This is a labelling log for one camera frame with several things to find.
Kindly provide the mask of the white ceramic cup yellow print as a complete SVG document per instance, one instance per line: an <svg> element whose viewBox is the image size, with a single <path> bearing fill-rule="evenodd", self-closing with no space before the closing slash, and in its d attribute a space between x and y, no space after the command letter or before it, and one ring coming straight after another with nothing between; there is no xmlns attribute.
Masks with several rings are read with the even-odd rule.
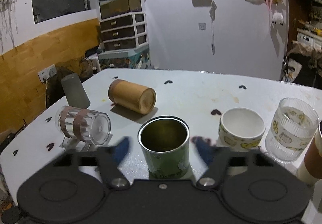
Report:
<svg viewBox="0 0 322 224"><path fill-rule="evenodd" d="M257 149L266 125L255 111L236 107L225 111L219 121L218 138L222 145L236 151Z"/></svg>

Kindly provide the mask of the green metal tin cup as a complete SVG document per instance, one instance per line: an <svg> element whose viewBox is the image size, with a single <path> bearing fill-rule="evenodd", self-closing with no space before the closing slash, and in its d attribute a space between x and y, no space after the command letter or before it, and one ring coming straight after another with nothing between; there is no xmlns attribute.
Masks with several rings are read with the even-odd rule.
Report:
<svg viewBox="0 0 322 224"><path fill-rule="evenodd" d="M156 179L182 178L189 168L189 127L181 118L158 116L137 134L149 173Z"/></svg>

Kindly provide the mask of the brown bamboo cylinder cup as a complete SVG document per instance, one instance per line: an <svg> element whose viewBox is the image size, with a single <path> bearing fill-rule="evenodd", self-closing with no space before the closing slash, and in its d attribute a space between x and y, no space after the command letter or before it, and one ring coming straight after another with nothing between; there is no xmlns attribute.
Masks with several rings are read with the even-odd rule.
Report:
<svg viewBox="0 0 322 224"><path fill-rule="evenodd" d="M149 114L154 109L157 100L154 89L122 79L111 83L108 97L114 104L141 115Z"/></svg>

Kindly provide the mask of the grey upside-down cup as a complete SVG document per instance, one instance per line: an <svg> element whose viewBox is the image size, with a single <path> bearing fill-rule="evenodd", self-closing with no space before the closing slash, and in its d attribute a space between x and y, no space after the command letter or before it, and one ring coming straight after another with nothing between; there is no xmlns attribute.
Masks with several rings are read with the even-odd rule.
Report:
<svg viewBox="0 0 322 224"><path fill-rule="evenodd" d="M91 102L76 73L71 73L63 77L61 84L69 106L82 109L90 106Z"/></svg>

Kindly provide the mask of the brown and white paper cup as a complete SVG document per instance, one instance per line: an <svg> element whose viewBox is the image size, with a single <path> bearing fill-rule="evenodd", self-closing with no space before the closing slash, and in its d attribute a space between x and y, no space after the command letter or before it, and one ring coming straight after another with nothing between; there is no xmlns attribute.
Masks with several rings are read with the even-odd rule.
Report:
<svg viewBox="0 0 322 224"><path fill-rule="evenodd" d="M313 186L322 178L321 122L296 173L299 180Z"/></svg>

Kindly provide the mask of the clear glass with pink bands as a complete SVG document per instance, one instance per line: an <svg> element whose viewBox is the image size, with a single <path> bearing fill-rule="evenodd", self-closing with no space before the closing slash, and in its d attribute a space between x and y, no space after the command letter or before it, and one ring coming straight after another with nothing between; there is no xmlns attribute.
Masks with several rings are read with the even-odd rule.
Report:
<svg viewBox="0 0 322 224"><path fill-rule="evenodd" d="M64 137L76 141L102 146L111 139L111 120L103 112L63 106L56 113L55 123Z"/></svg>

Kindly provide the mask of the ribbed clear glass yellow print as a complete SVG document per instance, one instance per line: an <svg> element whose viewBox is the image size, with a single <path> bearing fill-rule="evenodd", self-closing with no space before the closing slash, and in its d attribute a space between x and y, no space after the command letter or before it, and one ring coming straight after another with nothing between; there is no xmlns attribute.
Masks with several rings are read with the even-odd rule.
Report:
<svg viewBox="0 0 322 224"><path fill-rule="evenodd" d="M292 163L312 140L318 123L319 116L308 103L281 99L265 138L267 153L279 163Z"/></svg>

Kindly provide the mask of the teal patterned storage box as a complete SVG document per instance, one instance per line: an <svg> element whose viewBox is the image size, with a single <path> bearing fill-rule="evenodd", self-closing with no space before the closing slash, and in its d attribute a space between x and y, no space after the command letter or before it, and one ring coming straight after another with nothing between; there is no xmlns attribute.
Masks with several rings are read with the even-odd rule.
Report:
<svg viewBox="0 0 322 224"><path fill-rule="evenodd" d="M101 70L104 69L148 69L151 67L150 47L143 45L135 49L105 51L98 55Z"/></svg>

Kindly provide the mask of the white plastic drawer unit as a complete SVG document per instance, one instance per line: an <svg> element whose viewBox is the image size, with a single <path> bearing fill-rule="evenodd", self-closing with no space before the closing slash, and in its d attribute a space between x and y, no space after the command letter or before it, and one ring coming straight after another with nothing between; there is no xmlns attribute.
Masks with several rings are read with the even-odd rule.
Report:
<svg viewBox="0 0 322 224"><path fill-rule="evenodd" d="M144 12L129 12L100 20L105 51L135 49L148 43Z"/></svg>

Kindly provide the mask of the white washing machine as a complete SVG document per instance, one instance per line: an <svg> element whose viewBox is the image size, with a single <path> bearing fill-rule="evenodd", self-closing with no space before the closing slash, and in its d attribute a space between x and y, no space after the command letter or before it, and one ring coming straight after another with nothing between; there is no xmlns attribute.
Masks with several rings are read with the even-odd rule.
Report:
<svg viewBox="0 0 322 224"><path fill-rule="evenodd" d="M301 32L298 32L297 34L297 42L300 42L306 46L314 46L314 38Z"/></svg>

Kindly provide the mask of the white plush toy hanging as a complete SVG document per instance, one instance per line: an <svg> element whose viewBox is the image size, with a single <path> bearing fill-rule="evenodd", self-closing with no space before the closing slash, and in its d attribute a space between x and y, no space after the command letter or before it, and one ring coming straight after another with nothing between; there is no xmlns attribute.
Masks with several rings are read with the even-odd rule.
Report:
<svg viewBox="0 0 322 224"><path fill-rule="evenodd" d="M272 20L271 20L272 24L274 25L284 25L284 16L281 12L275 12L272 15Z"/></svg>

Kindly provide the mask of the glass terrarium tank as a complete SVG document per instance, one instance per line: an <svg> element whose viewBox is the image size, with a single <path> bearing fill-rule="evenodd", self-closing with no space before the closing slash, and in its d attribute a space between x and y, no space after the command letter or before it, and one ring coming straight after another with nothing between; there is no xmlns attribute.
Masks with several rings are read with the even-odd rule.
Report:
<svg viewBox="0 0 322 224"><path fill-rule="evenodd" d="M98 3L101 19L142 10L141 0L98 0Z"/></svg>

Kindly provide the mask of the white wall socket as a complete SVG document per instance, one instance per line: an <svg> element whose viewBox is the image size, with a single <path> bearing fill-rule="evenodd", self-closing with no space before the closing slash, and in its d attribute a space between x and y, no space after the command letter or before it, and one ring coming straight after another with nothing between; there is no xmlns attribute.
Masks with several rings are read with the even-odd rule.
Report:
<svg viewBox="0 0 322 224"><path fill-rule="evenodd" d="M55 64L50 65L49 67L43 69L38 73L38 77L41 83L46 82L49 78L57 74L57 69Z"/></svg>

